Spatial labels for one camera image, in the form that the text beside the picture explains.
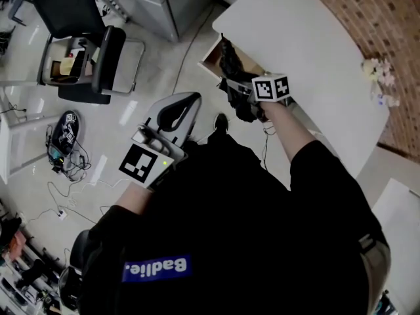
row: blue logo patch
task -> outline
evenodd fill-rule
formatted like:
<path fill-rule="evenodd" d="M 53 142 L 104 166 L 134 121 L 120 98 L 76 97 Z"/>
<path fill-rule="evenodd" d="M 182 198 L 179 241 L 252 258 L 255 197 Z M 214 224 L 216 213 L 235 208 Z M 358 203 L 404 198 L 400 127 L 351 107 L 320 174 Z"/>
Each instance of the blue logo patch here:
<path fill-rule="evenodd" d="M 178 255 L 124 264 L 123 282 L 149 282 L 192 274 L 191 256 Z"/>

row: wrist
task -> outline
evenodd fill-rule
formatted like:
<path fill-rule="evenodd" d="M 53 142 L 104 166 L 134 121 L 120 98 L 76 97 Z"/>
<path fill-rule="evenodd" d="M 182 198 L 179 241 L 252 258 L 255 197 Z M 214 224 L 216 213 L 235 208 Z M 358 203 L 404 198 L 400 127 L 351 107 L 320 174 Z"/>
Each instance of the wrist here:
<path fill-rule="evenodd" d="M 284 108 L 279 102 L 261 102 L 260 106 L 269 120 L 272 120 L 275 114 Z"/>
<path fill-rule="evenodd" d="M 131 182 L 123 195 L 118 199 L 117 205 L 141 215 L 152 196 L 152 192 Z"/>

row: white desk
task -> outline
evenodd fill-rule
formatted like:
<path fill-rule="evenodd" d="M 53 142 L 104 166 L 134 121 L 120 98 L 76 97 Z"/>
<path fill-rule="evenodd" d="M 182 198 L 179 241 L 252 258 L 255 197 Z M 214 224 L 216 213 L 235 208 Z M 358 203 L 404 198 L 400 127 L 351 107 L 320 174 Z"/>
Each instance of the white desk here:
<path fill-rule="evenodd" d="M 258 65 L 289 78 L 291 96 L 356 177 L 388 108 L 370 99 L 363 56 L 320 0 L 237 0 L 213 23 Z"/>
<path fill-rule="evenodd" d="M 3 95 L 3 99 L 0 97 L 0 112 L 7 110 L 9 107 L 8 100 L 6 95 Z M 47 153 L 41 154 L 29 161 L 22 162 L 23 158 L 23 146 L 25 143 L 25 132 L 36 127 L 45 127 L 47 125 L 54 125 L 60 120 L 59 115 L 44 117 L 40 115 L 39 117 L 33 120 L 27 120 L 24 122 L 18 122 L 16 117 L 16 123 L 11 123 L 8 119 L 8 115 L 13 115 L 13 111 L 0 114 L 0 177 L 3 179 L 4 183 L 7 184 L 7 181 L 10 176 L 16 174 L 18 171 L 26 168 L 27 166 L 35 163 L 36 161 L 45 158 Z M 12 138 L 14 135 L 19 135 L 19 140 L 17 144 L 16 167 L 11 169 L 11 154 L 12 154 Z"/>

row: white flower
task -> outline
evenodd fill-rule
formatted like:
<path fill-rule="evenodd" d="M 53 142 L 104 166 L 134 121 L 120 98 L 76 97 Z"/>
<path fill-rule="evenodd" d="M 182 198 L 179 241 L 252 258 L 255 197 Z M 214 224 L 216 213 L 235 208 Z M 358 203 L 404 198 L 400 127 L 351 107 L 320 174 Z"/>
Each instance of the white flower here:
<path fill-rule="evenodd" d="M 390 64 L 390 62 L 388 62 L 388 60 L 387 60 L 387 59 L 384 59 L 384 61 L 383 61 L 383 71 L 384 71 L 384 72 L 389 72 L 389 71 L 390 71 L 390 69 L 391 69 L 391 64 Z"/>
<path fill-rule="evenodd" d="M 375 70 L 375 64 L 371 60 L 364 60 L 362 67 L 366 77 L 371 79 Z"/>
<path fill-rule="evenodd" d="M 383 68 L 382 68 L 381 65 L 378 65 L 378 66 L 375 67 L 375 74 L 377 74 L 378 77 L 381 76 L 381 75 L 383 75 L 383 72 L 384 71 L 383 71 Z"/>
<path fill-rule="evenodd" d="M 390 86 L 390 85 L 394 85 L 394 83 L 395 83 L 395 77 L 393 75 L 391 75 L 390 73 L 387 73 L 385 75 L 385 80 L 382 83 L 385 83 L 385 85 L 387 87 Z"/>
<path fill-rule="evenodd" d="M 371 61 L 373 63 L 374 68 L 376 68 L 379 65 L 379 60 L 377 58 L 371 58 Z"/>

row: brick wall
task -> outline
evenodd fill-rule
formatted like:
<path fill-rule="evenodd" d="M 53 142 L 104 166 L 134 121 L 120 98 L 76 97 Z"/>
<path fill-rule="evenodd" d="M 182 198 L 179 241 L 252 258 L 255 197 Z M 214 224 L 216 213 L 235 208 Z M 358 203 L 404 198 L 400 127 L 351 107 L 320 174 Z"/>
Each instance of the brick wall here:
<path fill-rule="evenodd" d="M 379 142 L 420 163 L 420 0 L 321 0 L 348 30 L 366 58 L 387 57 L 399 97 Z"/>

